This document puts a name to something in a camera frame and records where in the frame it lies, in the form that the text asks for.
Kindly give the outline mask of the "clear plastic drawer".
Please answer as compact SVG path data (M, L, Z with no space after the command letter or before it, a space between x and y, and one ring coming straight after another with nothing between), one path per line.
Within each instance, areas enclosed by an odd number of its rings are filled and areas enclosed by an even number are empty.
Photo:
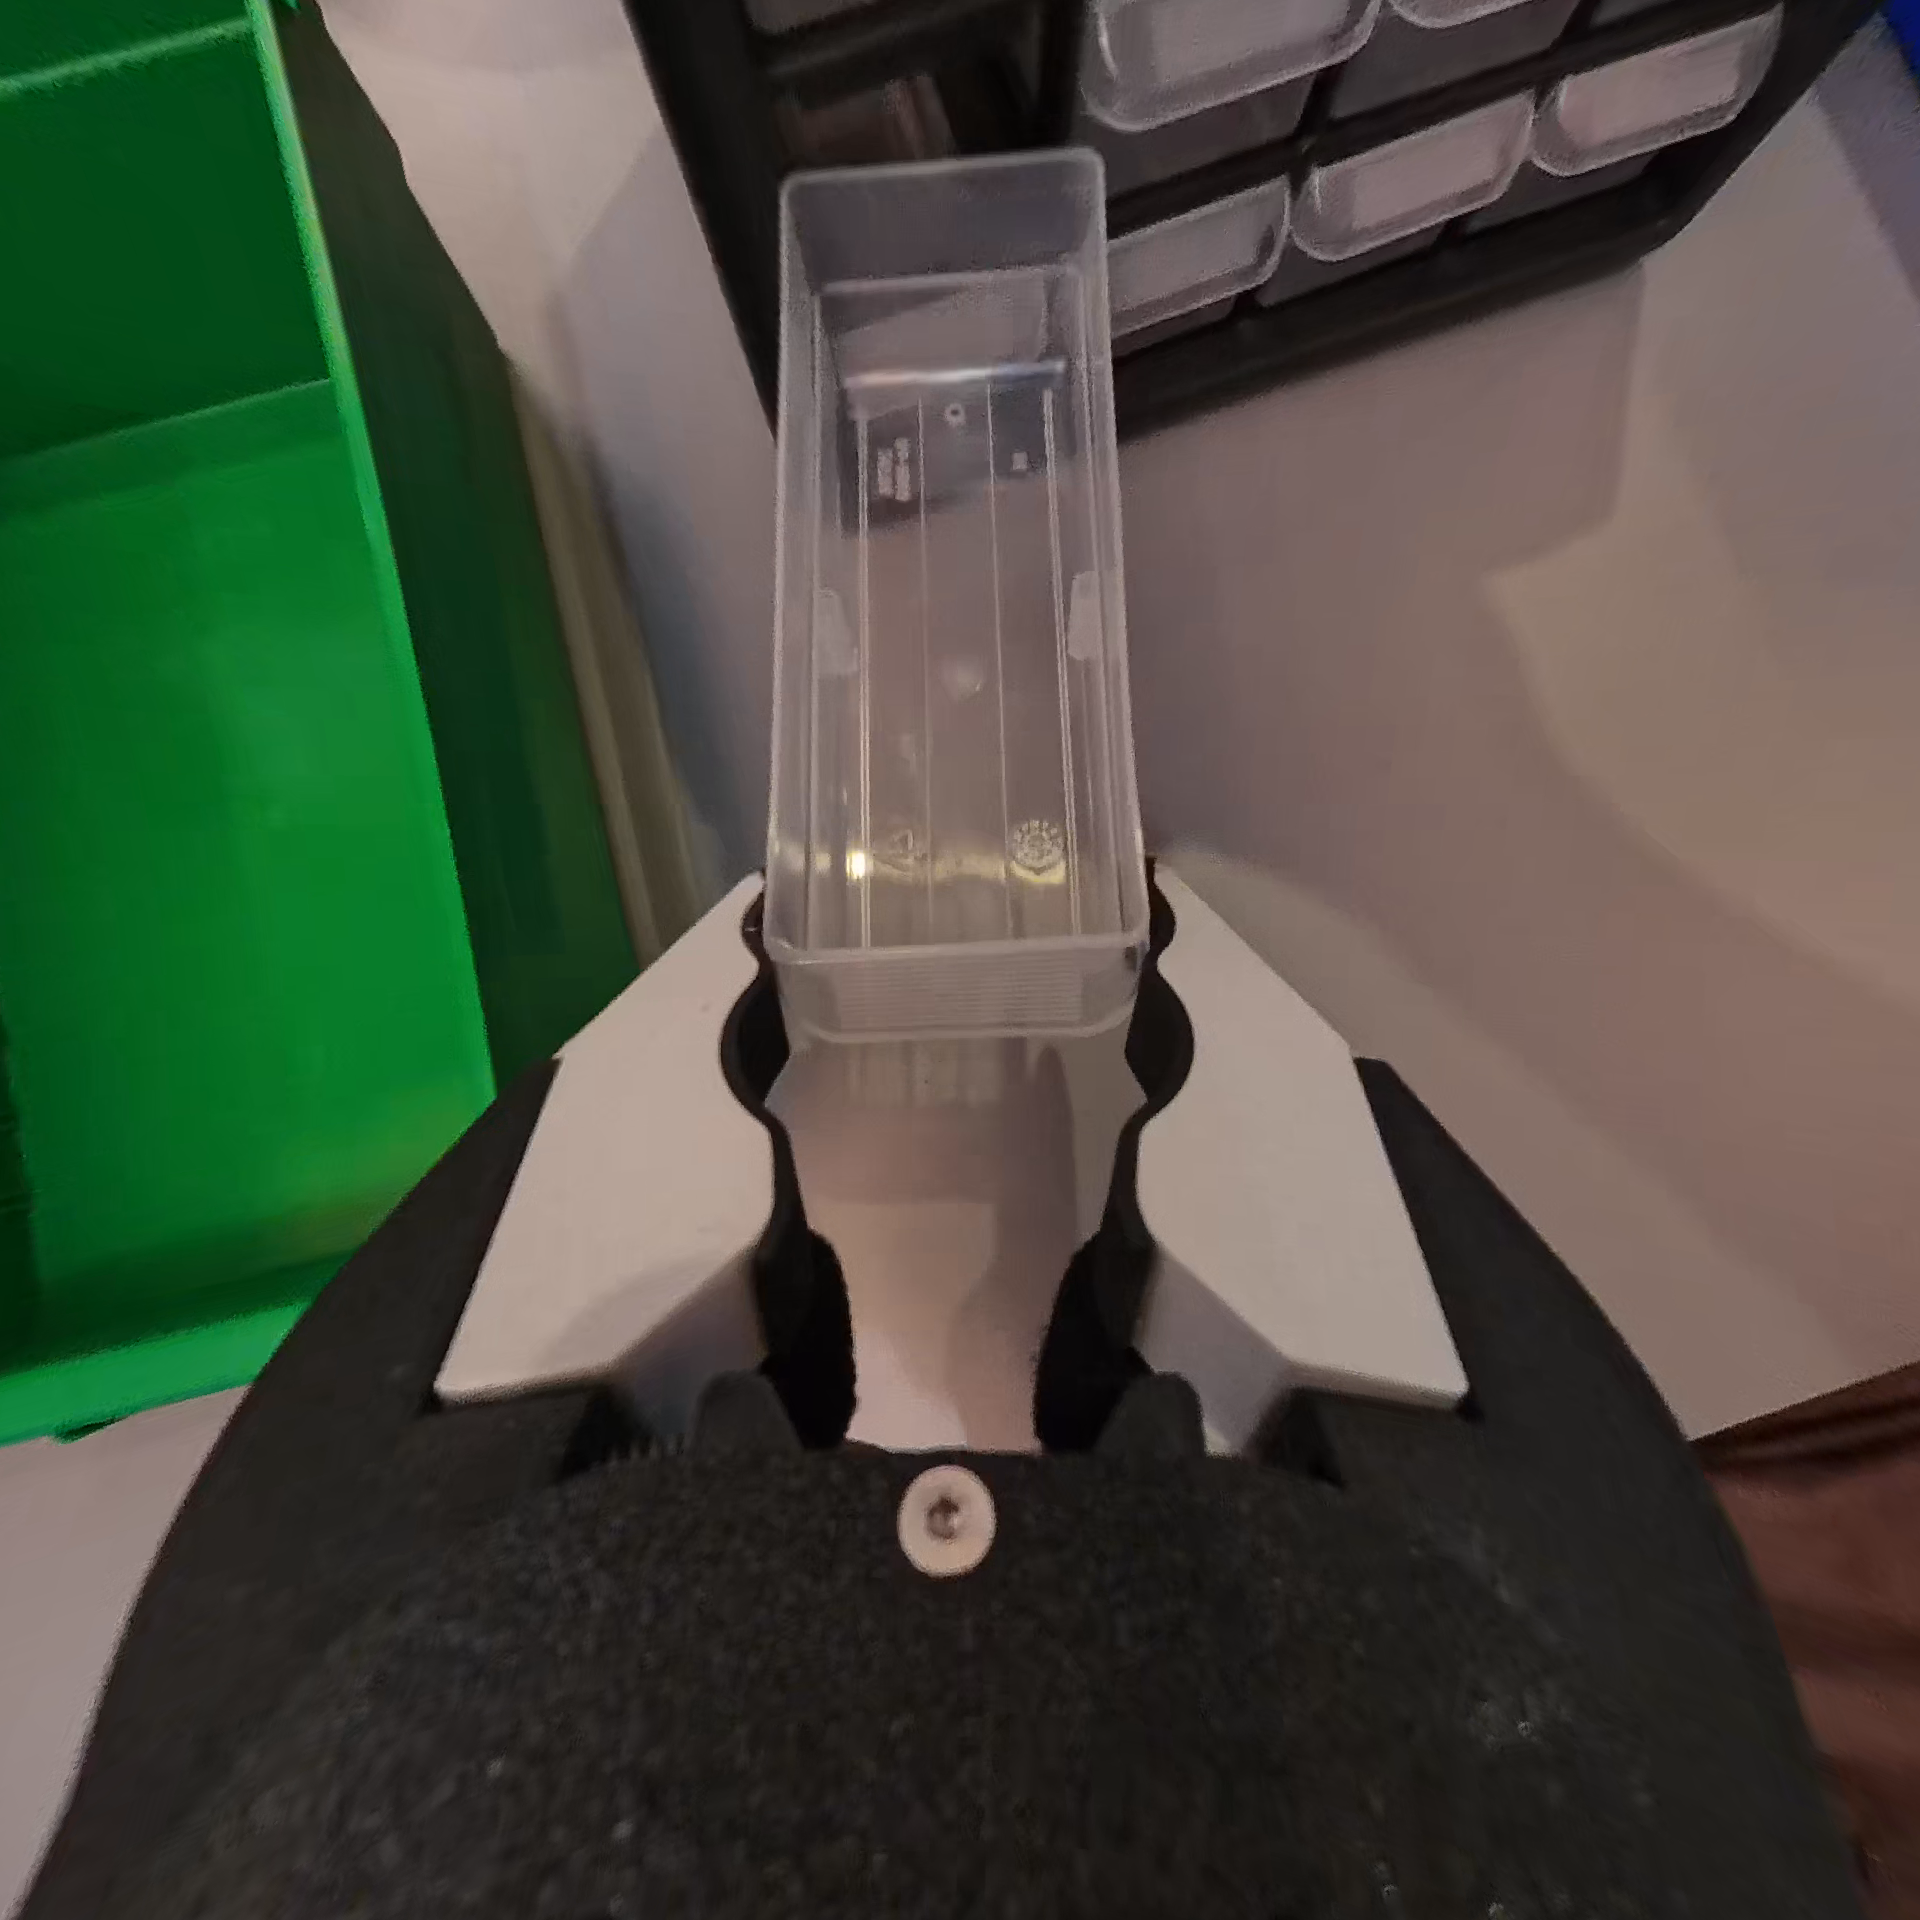
M762 946L790 1037L1088 1037L1147 963L1106 174L779 188Z

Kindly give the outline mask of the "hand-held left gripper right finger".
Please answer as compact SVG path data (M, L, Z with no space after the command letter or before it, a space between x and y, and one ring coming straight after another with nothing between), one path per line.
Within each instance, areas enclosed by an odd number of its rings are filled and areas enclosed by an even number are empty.
M1469 1377L1352 1045L1170 862L1092 1240L1033 1371L1041 1451L1092 1451L1141 1374L1177 1374L1211 1451L1298 1394L1452 1417Z

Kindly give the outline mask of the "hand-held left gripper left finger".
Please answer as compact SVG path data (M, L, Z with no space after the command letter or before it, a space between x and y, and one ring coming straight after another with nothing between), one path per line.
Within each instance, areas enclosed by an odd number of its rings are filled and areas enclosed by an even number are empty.
M784 1067L762 879L742 879L560 1045L439 1401L608 1389L679 1443L711 1377L762 1374L802 1448L843 1443L853 1302L773 1109Z

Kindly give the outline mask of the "black drawer cabinet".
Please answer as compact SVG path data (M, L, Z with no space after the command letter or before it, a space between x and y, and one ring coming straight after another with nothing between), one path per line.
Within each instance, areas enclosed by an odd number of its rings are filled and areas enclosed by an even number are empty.
M736 203L732 164L736 157L756 157L752 130L736 118L732 55L742 18L736 3L625 3L625 13L711 254L725 227L711 227L708 216ZM1314 297L1281 315L1238 315L1224 330L1117 357L1122 437L1141 440L1285 381L1641 267L1704 212L1761 138L1809 96L1853 33L1878 13L1883 3L1799 3L1785 57L1753 114L1717 143L1695 147L1694 161L1669 157L1632 188L1558 203L1452 254L1405 262L1380 282ZM756 399L773 411L775 365L756 366L749 347L747 360Z

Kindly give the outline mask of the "green storage bin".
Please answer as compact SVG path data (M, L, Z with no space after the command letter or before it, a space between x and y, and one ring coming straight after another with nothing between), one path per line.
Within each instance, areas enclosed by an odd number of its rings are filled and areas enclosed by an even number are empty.
M318 3L4 3L4 1448L249 1384L636 970L514 379Z

